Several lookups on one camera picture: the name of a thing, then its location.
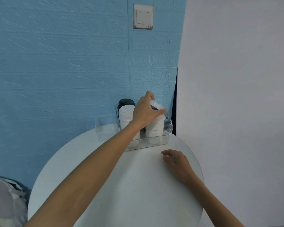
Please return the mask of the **person's right hand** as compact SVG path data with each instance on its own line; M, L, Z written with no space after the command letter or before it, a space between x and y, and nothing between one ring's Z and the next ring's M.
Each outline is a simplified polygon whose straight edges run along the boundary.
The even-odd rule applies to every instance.
M163 156L174 156L175 164L167 165L169 170L186 185L194 185L202 181L193 171L187 157L181 152L174 149L167 149L161 152Z

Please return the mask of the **person's left hand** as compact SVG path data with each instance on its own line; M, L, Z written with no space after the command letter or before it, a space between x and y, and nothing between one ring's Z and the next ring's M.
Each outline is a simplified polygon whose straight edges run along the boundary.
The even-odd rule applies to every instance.
M156 117L153 117L152 108L150 105L150 99L154 100L154 94L150 91L147 91L145 96L142 96L138 101L134 112L132 124L139 130L149 125L155 120Z

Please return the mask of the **white plastic cup lid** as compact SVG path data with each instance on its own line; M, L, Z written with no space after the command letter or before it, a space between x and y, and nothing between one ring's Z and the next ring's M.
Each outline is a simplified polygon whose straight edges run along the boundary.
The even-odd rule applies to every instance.
M160 103L158 103L155 100L150 99L150 105L151 105L151 108L154 111L159 111L162 114L167 113L167 110Z

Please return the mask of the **person's right forearm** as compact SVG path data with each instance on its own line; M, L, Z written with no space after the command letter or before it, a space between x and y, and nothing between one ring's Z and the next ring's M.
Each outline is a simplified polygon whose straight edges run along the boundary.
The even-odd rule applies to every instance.
M215 227L245 227L197 177L189 177L187 186L204 208Z

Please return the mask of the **person's left forearm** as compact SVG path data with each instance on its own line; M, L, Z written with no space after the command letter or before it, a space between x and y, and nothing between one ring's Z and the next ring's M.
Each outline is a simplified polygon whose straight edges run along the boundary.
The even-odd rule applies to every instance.
M49 195L25 227L73 227L145 122L133 119L87 156Z

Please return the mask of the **short stack of white lids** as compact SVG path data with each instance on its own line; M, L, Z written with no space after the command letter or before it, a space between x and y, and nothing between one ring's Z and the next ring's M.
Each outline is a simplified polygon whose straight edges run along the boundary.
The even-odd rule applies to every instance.
M163 131L164 131L165 115L161 115L149 125L146 126L146 135L150 145L163 144Z

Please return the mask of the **clear plastic organizer bin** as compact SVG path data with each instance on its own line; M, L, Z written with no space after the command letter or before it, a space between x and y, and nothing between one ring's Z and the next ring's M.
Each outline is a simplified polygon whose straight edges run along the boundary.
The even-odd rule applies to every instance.
M125 105L125 109L122 110L118 109L118 104L115 105L117 123L120 131L132 121L134 107L134 105ZM165 113L156 118L148 126L141 129L130 142L126 151L165 145L168 143L172 131L173 124L170 115Z

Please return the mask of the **tall stack of white lids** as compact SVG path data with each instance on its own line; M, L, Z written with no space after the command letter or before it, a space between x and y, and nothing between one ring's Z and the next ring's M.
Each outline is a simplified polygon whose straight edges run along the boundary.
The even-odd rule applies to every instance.
M119 109L118 116L120 122L120 128L123 130L133 119L134 105L125 105ZM128 148L137 147L140 143L140 131L135 135L133 140L130 142Z

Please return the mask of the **stack of black lids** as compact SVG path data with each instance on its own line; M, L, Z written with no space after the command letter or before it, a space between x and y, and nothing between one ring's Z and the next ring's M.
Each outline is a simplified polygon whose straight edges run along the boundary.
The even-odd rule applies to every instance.
M126 106L126 105L133 105L135 106L135 102L131 99L121 99L118 103L118 106L117 106L117 111L119 112L120 108L123 107L123 106Z

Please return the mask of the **small clear plastic box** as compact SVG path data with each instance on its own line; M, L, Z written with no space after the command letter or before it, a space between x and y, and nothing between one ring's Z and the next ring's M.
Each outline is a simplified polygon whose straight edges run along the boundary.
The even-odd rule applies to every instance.
M95 119L95 132L98 141L105 142L120 131L116 116L98 117Z

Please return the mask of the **white plastic bag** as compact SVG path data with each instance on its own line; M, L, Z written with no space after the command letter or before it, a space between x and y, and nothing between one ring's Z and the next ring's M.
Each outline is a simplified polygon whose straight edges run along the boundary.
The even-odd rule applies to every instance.
M0 227L24 227L27 222L26 193L13 180L0 177Z

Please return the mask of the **white wall light switch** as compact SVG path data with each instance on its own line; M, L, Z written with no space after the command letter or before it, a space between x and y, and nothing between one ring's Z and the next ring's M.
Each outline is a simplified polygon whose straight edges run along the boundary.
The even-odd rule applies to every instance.
M133 8L133 28L141 30L152 30L154 6L134 4Z

